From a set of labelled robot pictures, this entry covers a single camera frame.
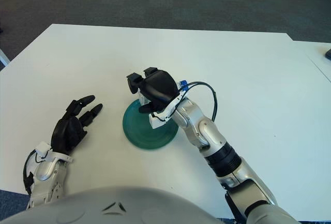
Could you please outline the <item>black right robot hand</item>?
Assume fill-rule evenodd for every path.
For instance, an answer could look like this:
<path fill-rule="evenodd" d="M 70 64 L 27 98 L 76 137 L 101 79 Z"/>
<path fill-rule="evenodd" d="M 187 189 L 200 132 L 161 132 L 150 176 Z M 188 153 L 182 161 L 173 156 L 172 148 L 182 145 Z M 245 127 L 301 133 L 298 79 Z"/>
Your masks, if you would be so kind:
<path fill-rule="evenodd" d="M 149 67 L 144 70 L 145 77 L 137 73 L 127 76 L 130 91 L 138 91 L 149 100 L 149 103 L 139 107 L 139 112 L 150 114 L 163 111 L 172 100 L 179 95 L 179 90 L 174 79 L 164 70 Z"/>

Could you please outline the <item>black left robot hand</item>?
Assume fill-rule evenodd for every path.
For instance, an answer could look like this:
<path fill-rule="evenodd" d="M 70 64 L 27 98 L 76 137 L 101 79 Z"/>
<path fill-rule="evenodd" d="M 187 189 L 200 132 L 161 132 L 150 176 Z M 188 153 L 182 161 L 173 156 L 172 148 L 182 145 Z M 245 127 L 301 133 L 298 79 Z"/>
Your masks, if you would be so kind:
<path fill-rule="evenodd" d="M 84 127 L 89 126 L 102 110 L 100 103 L 91 110 L 77 117 L 81 110 L 95 100 L 94 95 L 85 96 L 79 100 L 73 100 L 66 109 L 63 117 L 57 122 L 52 136 L 52 151 L 70 155 L 73 149 L 83 140 L 87 131 Z"/>

